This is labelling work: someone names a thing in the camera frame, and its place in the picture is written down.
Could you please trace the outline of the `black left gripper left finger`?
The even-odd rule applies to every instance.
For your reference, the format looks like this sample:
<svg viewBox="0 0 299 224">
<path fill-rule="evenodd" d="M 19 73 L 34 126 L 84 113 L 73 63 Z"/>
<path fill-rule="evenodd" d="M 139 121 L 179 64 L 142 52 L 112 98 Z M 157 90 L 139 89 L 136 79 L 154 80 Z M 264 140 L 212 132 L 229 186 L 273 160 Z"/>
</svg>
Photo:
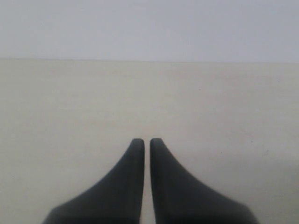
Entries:
<svg viewBox="0 0 299 224">
<path fill-rule="evenodd" d="M 132 139 L 116 165 L 94 186 L 51 210 L 45 224 L 138 224 L 141 221 L 145 146 Z"/>
</svg>

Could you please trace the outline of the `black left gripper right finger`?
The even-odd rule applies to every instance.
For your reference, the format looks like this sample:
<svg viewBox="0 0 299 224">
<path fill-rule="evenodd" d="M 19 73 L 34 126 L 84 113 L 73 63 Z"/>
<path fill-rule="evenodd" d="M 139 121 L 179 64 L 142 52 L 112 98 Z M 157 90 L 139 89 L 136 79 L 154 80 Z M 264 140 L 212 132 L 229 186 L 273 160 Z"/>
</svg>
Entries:
<svg viewBox="0 0 299 224">
<path fill-rule="evenodd" d="M 150 177 L 157 224 L 255 224 L 257 218 L 196 179 L 161 138 L 150 141 Z"/>
</svg>

